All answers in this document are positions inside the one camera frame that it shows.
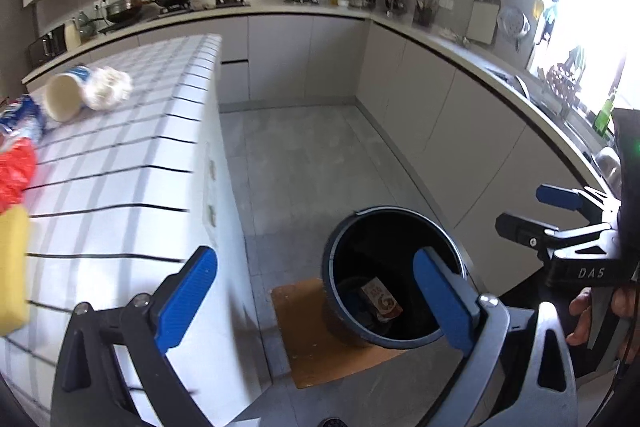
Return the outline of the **person right hand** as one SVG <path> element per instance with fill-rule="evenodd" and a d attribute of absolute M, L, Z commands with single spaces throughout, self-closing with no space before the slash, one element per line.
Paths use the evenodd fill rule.
<path fill-rule="evenodd" d="M 617 288 L 612 298 L 611 309 L 621 319 L 631 320 L 639 310 L 639 284 L 631 282 Z M 591 325 L 591 293 L 589 287 L 584 288 L 580 294 L 570 303 L 568 311 L 570 315 L 578 317 L 577 325 L 573 332 L 566 337 L 570 346 L 580 346 L 585 343 L 590 334 Z M 628 334 L 618 349 L 618 356 L 625 355 L 625 362 L 634 361 L 639 351 L 639 324 L 634 326 L 634 333 Z"/>

